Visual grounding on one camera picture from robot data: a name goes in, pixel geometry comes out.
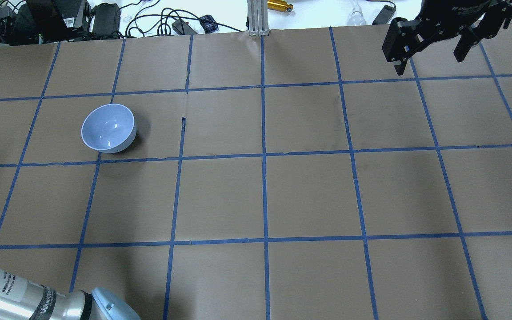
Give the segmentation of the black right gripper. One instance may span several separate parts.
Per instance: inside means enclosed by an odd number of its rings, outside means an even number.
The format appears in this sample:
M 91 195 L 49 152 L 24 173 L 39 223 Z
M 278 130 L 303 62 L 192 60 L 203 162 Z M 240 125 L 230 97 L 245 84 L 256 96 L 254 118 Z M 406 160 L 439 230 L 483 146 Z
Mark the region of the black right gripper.
M 461 35 L 453 53 L 457 62 L 483 39 L 497 36 L 512 20 L 512 0 L 424 0 L 414 20 L 394 18 L 385 36 L 382 51 L 404 75 L 407 61 L 437 41 Z

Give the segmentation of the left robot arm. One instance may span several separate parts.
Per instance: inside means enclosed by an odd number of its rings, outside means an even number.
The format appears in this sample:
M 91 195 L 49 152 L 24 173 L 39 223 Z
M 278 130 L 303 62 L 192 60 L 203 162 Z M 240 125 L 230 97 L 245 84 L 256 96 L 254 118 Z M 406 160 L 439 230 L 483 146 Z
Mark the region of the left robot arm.
M 111 291 L 97 287 L 61 294 L 0 269 L 0 320 L 139 320 Z

